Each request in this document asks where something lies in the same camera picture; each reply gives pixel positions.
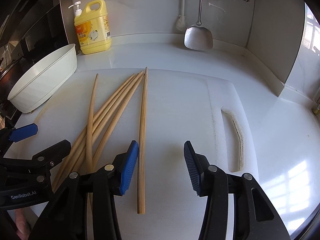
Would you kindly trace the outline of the person's left hand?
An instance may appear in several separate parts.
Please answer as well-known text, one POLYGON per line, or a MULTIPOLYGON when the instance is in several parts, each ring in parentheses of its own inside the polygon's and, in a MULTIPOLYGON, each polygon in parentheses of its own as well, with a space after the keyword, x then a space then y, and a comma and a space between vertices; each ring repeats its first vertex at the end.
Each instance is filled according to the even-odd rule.
POLYGON ((27 240, 30 235, 30 226, 24 216, 22 209, 15 210, 16 234, 21 240, 27 240))

